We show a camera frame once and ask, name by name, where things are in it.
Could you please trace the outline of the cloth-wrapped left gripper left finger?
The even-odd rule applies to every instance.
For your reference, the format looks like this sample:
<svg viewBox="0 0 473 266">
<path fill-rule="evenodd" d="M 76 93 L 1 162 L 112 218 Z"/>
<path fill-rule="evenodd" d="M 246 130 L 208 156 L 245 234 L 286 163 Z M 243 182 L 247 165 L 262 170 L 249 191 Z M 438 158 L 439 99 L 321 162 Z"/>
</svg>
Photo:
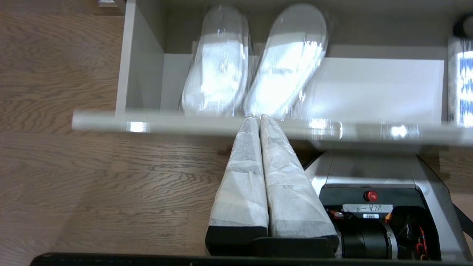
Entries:
<svg viewBox="0 0 473 266">
<path fill-rule="evenodd" d="M 269 211 L 258 119 L 246 117 L 235 137 L 206 232 L 211 256 L 252 256 L 256 239 L 269 236 Z"/>
</svg>

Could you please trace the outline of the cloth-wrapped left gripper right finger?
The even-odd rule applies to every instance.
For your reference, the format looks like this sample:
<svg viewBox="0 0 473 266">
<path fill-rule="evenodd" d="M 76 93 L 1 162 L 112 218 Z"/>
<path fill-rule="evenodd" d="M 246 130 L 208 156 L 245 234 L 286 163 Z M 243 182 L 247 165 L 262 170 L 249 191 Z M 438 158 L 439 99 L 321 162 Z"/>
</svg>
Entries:
<svg viewBox="0 0 473 266">
<path fill-rule="evenodd" d="M 281 126 L 266 115 L 261 116 L 260 140 L 271 236 L 324 238 L 337 251 L 340 238 L 333 222 Z"/>
</svg>

